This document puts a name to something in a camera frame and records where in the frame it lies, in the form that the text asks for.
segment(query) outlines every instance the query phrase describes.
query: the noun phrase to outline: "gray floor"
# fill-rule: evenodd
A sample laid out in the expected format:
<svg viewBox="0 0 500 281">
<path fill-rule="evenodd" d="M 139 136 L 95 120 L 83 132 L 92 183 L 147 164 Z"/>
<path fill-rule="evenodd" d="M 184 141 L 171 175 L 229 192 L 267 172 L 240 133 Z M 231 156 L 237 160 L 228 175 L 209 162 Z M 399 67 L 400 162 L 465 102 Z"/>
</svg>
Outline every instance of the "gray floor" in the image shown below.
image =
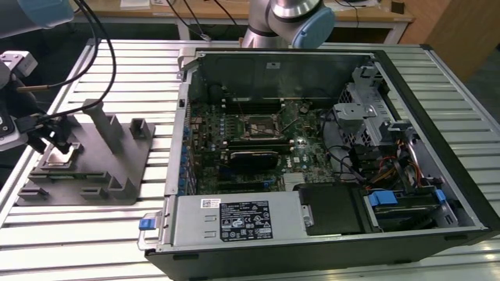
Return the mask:
<svg viewBox="0 0 500 281">
<path fill-rule="evenodd" d="M 76 31 L 65 25 L 52 30 L 33 32 L 11 39 L 0 40 L 0 53 L 5 50 L 28 50 L 39 61 L 39 67 L 25 84 L 49 84 L 63 81 L 75 64 L 76 58 L 92 34 L 88 25 L 76 24 Z M 113 39 L 163 39 L 177 40 L 175 25 L 107 24 L 108 33 Z M 205 33 L 216 40 L 237 40 L 243 31 L 236 26 L 203 26 Z M 476 95 L 487 110 L 500 121 L 500 52 L 495 51 L 483 68 L 477 71 L 467 87 Z M 37 93 L 40 107 L 48 108 L 57 90 Z M 0 152 L 0 164 L 15 165 L 24 149 Z M 9 170 L 0 169 L 0 188 Z"/>
</svg>

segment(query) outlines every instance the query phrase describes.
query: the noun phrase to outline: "power supply label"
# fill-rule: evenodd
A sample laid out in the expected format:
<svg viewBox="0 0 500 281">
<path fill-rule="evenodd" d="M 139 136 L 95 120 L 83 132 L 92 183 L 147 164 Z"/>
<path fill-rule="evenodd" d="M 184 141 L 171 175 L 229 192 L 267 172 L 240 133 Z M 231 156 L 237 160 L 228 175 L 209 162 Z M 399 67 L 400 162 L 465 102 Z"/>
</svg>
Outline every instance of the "power supply label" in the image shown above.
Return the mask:
<svg viewBox="0 0 500 281">
<path fill-rule="evenodd" d="M 220 203 L 220 239 L 224 242 L 271 238 L 268 201 Z"/>
</svg>

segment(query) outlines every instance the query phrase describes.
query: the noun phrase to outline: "black cable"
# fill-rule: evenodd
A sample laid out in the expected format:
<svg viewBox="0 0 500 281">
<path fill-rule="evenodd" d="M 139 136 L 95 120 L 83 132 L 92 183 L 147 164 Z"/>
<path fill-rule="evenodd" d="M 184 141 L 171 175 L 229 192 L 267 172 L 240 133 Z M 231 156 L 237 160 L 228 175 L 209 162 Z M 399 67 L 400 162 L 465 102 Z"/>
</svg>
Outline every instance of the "black cable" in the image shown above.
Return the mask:
<svg viewBox="0 0 500 281">
<path fill-rule="evenodd" d="M 179 13 L 177 13 L 177 10 L 173 8 L 173 5 L 172 5 L 172 3 L 171 3 L 171 0 L 167 0 L 167 3 L 169 4 L 169 7 L 171 7 L 171 9 L 172 9 L 172 12 L 173 12 L 175 16 L 177 17 L 177 19 L 181 21 L 181 23 L 185 25 L 185 27 L 189 29 L 189 31 L 191 31 L 192 33 L 195 33 L 197 36 L 200 36 L 200 38 L 203 39 L 201 34 L 197 33 L 197 32 L 189 27 L 189 25 L 187 24 L 187 22 L 184 21 L 184 19 L 180 17 L 180 15 L 179 15 Z"/>
<path fill-rule="evenodd" d="M 357 15 L 357 7 L 359 8 L 364 8 L 367 5 L 352 5 L 349 2 L 347 2 L 348 5 L 344 5 L 339 2 L 339 0 L 335 0 L 336 3 L 340 5 L 340 6 L 344 6 L 344 7 L 351 7 L 355 9 L 356 11 L 356 33 L 355 33 L 355 38 L 357 38 L 357 28 L 360 27 L 360 16 Z"/>
<path fill-rule="evenodd" d="M 201 25 L 200 25 L 200 21 L 197 20 L 197 17 L 196 17 L 196 15 L 195 15 L 193 10 L 191 9 L 191 6 L 189 6 L 187 0 L 184 0 L 184 4 L 185 4 L 185 6 L 188 7 L 188 10 L 189 10 L 189 12 L 191 12 L 191 14 L 192 14 L 192 16 L 193 16 L 193 19 L 195 19 L 195 21 L 196 21 L 197 28 L 199 28 L 199 30 L 200 30 L 200 34 L 204 34 L 203 29 L 201 29 Z"/>
<path fill-rule="evenodd" d="M 71 79 L 60 82 L 60 83 L 56 83 L 56 84 L 52 84 L 52 85 L 41 85 L 41 86 L 28 86 L 28 87 L 19 87 L 17 90 L 19 91 L 39 91 L 39 90 L 49 90 L 51 88 L 56 88 L 56 87 L 61 87 L 64 85 L 68 85 L 71 83 L 73 83 L 77 79 L 81 78 L 83 75 L 85 75 L 85 73 L 88 72 L 88 70 L 91 69 L 92 65 L 93 65 L 93 62 L 95 62 L 95 59 L 97 58 L 97 53 L 99 53 L 99 48 L 97 48 L 97 36 L 95 35 L 95 26 L 93 26 L 93 22 L 91 20 L 91 17 L 87 13 L 87 11 L 81 8 L 81 4 L 77 3 L 77 1 L 75 0 L 75 3 L 77 4 L 79 8 L 76 9 L 75 13 L 80 12 L 84 14 L 85 18 L 87 18 L 87 21 L 89 23 L 89 28 L 91 28 L 91 32 L 92 32 L 92 38 L 93 38 L 93 41 L 96 42 L 96 46 L 93 48 L 93 54 L 92 54 L 92 58 L 91 58 L 91 61 L 88 62 L 85 68 L 83 69 L 83 71 L 80 71 L 80 73 L 73 76 Z"/>
<path fill-rule="evenodd" d="M 323 146 L 324 148 L 327 148 L 327 145 L 325 145 L 325 138 L 324 138 L 324 129 L 325 129 L 325 123 L 328 121 L 328 115 L 333 113 L 333 109 L 331 108 L 325 114 L 325 121 L 323 122 L 323 126 L 321 126 L 321 137 L 323 137 Z M 353 167 L 351 167 L 349 165 L 347 165 L 341 159 L 339 159 L 339 157 L 336 157 L 331 152 L 329 152 L 329 149 L 327 149 L 327 152 L 328 152 L 328 155 L 329 157 L 332 157 L 339 163 L 340 163 L 340 166 L 344 166 L 349 171 L 351 173 L 353 174 L 353 176 L 356 177 L 356 179 L 361 182 L 365 182 L 367 179 L 356 172 L 356 170 L 353 169 Z"/>
<path fill-rule="evenodd" d="M 327 148 L 327 150 L 329 151 L 332 148 L 341 148 L 344 150 L 351 150 L 351 148 L 345 145 L 332 145 L 331 147 Z"/>
<path fill-rule="evenodd" d="M 108 87 L 104 90 L 104 93 L 103 93 L 101 97 L 93 103 L 91 103 L 91 104 L 88 104 L 88 105 L 85 105 L 83 107 L 79 107 L 79 108 L 75 108 L 75 109 L 71 109 L 71 110 L 67 110 L 67 111 L 59 112 L 56 114 L 51 114 L 51 115 L 47 115 L 47 116 L 41 117 L 39 119 L 39 124 L 41 124 L 44 121 L 47 121 L 47 120 L 49 120 L 52 118 L 61 117 L 61 116 L 65 116 L 68 114 L 73 114 L 73 113 L 76 113 L 76 112 L 79 112 L 81 110 L 85 110 L 88 108 L 95 107 L 104 100 L 104 98 L 107 97 L 107 95 L 108 95 L 108 93 L 111 91 L 112 85 L 115 83 L 115 79 L 116 79 L 116 54 L 115 54 L 115 48 L 112 47 L 112 43 L 111 43 L 108 32 L 105 31 L 103 23 L 99 20 L 97 15 L 93 13 L 92 8 L 88 6 L 85 0 L 75 0 L 75 2 L 80 6 L 81 11 L 84 12 L 84 10 L 87 10 L 87 12 L 91 14 L 91 16 L 92 16 L 92 18 L 95 20 L 95 23 L 97 24 L 99 29 L 101 30 L 101 33 L 103 33 L 104 38 L 107 40 L 108 47 L 109 47 L 109 52 L 111 52 L 111 60 L 112 60 L 112 74 L 111 74 L 111 79 L 109 79 Z"/>
<path fill-rule="evenodd" d="M 220 9 L 225 12 L 225 14 L 228 15 L 229 19 L 233 21 L 235 23 L 235 26 L 237 26 L 237 28 L 240 29 L 240 31 L 244 33 L 244 29 L 241 28 L 241 26 L 239 26 L 239 24 L 236 23 L 235 19 L 233 19 L 233 16 L 229 14 L 228 10 L 224 8 L 224 6 L 219 3 L 217 0 L 213 0 L 213 2 L 216 2 L 217 6 L 220 7 Z"/>
<path fill-rule="evenodd" d="M 71 79 L 60 82 L 60 83 L 56 83 L 56 84 L 52 84 L 52 85 L 48 85 L 48 89 L 51 88 L 56 88 L 56 87 L 61 87 L 64 85 L 68 85 L 71 83 L 73 83 L 77 79 L 81 78 L 83 75 L 85 75 L 85 73 L 88 72 L 88 70 L 91 69 L 92 65 L 93 65 L 93 62 L 95 62 L 95 59 L 97 58 L 97 53 L 99 53 L 99 44 L 97 44 L 97 36 L 95 34 L 95 26 L 93 26 L 93 22 L 91 20 L 91 17 L 85 11 L 85 9 L 83 9 L 81 7 L 81 4 L 77 3 L 77 1 L 75 0 L 75 3 L 77 4 L 79 8 L 77 10 L 81 11 L 81 13 L 84 14 L 85 18 L 87 18 L 87 21 L 88 21 L 88 24 L 89 24 L 89 27 L 91 27 L 91 32 L 92 32 L 92 38 L 93 38 L 93 42 L 95 42 L 95 48 L 93 48 L 93 54 L 92 54 L 92 58 L 91 58 L 91 61 L 88 62 L 85 68 L 83 69 L 83 71 L 80 71 L 80 73 Z"/>
<path fill-rule="evenodd" d="M 349 156 L 344 156 L 340 160 L 340 162 L 344 162 L 345 158 L 349 158 Z M 339 174 L 339 179 L 341 180 L 343 174 L 352 174 L 344 172 L 344 166 L 340 164 L 340 172 L 333 172 L 333 174 Z"/>
</svg>

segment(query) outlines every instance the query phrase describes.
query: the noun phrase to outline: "blue latch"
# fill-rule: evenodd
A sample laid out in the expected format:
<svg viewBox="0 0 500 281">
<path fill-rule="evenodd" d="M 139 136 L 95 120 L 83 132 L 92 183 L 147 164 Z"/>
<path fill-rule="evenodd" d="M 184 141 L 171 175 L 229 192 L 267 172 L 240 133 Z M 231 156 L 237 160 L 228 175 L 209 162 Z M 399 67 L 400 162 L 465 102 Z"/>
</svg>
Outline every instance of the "blue latch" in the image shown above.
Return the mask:
<svg viewBox="0 0 500 281">
<path fill-rule="evenodd" d="M 179 179 L 179 188 L 184 189 L 184 186 L 185 186 L 185 179 L 180 178 Z"/>
<path fill-rule="evenodd" d="M 368 195 L 369 204 L 373 206 L 377 205 L 396 205 L 397 199 L 393 195 L 393 192 L 387 191 L 376 191 L 372 194 Z"/>
<path fill-rule="evenodd" d="M 143 218 L 139 221 L 139 230 L 155 230 L 156 229 L 156 220 L 153 218 Z"/>
<path fill-rule="evenodd" d="M 447 202 L 447 196 L 444 195 L 443 190 L 441 189 L 436 189 L 435 193 L 436 193 L 436 197 L 437 197 L 439 202 L 440 203 Z"/>
</svg>

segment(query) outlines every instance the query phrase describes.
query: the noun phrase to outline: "aluminum table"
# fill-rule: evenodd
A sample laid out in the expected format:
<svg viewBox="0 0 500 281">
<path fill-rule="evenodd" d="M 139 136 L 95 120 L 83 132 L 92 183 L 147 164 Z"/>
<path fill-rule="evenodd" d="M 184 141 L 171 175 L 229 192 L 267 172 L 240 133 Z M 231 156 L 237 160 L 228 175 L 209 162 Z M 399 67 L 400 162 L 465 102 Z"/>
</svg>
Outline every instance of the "aluminum table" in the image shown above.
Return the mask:
<svg viewBox="0 0 500 281">
<path fill-rule="evenodd" d="M 104 110 L 120 122 L 145 118 L 156 124 L 140 200 L 131 206 L 13 207 L 39 155 L 27 148 L 0 192 L 1 280 L 168 280 L 137 250 L 139 219 L 163 206 L 176 108 L 177 54 L 183 47 L 237 47 L 237 42 L 115 40 L 116 83 Z M 383 49 L 399 68 L 493 208 L 500 211 L 500 126 L 431 50 L 417 45 L 325 44 L 324 49 Z M 89 61 L 87 46 L 71 75 Z M 64 87 L 51 111 L 99 98 L 111 77 L 111 54 L 87 75 Z M 403 108 L 393 100 L 399 114 Z M 79 114 L 80 121 L 89 121 Z M 500 240 L 452 248 L 416 263 L 253 276 L 237 280 L 497 280 Z"/>
</svg>

